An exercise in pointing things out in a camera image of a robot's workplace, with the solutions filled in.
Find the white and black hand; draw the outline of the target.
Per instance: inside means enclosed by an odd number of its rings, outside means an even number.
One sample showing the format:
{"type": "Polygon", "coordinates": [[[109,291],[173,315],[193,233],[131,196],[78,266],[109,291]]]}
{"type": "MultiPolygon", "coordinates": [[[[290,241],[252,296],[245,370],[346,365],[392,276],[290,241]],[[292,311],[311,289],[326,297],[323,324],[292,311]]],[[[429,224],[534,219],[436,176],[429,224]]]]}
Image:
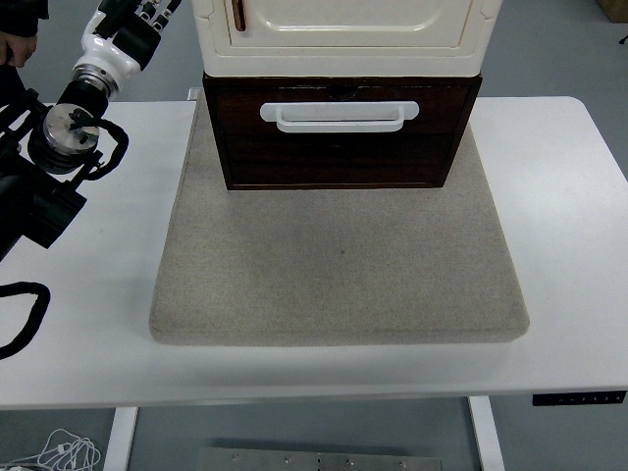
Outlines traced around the white and black hand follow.
{"type": "Polygon", "coordinates": [[[77,74],[94,71],[116,84],[143,71],[179,1],[102,1],[81,38],[77,74]]]}

